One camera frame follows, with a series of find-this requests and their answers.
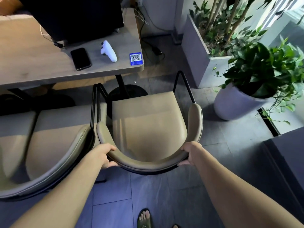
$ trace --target black monitor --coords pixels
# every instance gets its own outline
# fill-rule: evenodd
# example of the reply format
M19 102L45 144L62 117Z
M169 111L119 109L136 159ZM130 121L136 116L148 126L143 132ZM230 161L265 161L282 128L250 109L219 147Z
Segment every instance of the black monitor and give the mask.
M124 26L120 0L20 1L54 41L90 41Z

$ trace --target wooden table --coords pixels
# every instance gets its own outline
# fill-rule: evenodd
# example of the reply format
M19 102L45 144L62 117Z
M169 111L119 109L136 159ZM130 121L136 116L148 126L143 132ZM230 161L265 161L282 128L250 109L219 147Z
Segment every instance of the wooden table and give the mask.
M125 9L123 18L125 26L119 33L64 49L45 39L32 17L0 21L0 87L20 88L142 71L144 65L130 65L130 53L142 52L134 10ZM117 62L100 54L104 40L111 44ZM80 47L86 49L92 66L77 71L70 51Z

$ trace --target plant stem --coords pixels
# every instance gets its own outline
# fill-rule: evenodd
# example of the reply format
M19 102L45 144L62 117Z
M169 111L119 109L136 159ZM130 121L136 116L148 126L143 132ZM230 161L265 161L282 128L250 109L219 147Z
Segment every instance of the plant stem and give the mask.
M237 5L239 3L239 0L235 0L234 4L233 4L233 8L232 8L232 11L231 11L231 14L229 16L229 20L228 20L228 24L227 24L227 28L225 30L225 34L228 34L229 33L229 30L230 30L230 26L231 26L231 23L232 23L232 20L235 16L235 12L237 11Z
M234 24L232 30L230 31L230 33L228 34L228 38L227 38L227 41L226 41L226 44L230 41L234 31L236 30L236 28L241 24L241 22L244 20L245 16L246 16L246 13L249 9L249 7L251 6L251 3L250 4L247 4L245 9L244 9L244 12L243 14L241 15L241 17L238 19L238 21Z
M212 19L211 19L211 22L209 23L208 27L207 27L207 30L210 30L211 29L211 26L213 25L219 11L221 10L221 6L223 4L224 0L219 0L219 3L215 9L215 12L214 12L214 15L212 16Z
M210 24L210 21L211 21L211 17L212 17L212 13L213 13L213 10L214 10L215 5L216 5L216 1L217 1L217 0L214 0L214 2L213 2L212 8L211 8L211 11L210 11L210 14L209 14L209 18L208 18L208 21L207 21L207 26L206 26L206 28L209 27L209 24Z

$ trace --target slipper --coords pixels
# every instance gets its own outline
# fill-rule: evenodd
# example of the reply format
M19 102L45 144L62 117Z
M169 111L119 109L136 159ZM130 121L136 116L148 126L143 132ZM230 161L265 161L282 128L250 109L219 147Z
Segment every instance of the slipper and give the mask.
M149 211L147 208L142 209L137 217L137 228L151 228L151 213L150 213L150 218L145 219L145 220L139 220L140 215L144 211Z

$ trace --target power outlet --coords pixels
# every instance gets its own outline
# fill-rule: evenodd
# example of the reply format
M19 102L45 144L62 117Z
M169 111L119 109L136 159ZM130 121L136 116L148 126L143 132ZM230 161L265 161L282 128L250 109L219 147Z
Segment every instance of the power outlet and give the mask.
M138 7L142 7L142 5L143 5L143 4L142 4L142 2L143 2L142 0L137 0L136 2L137 2L137 6L138 6Z

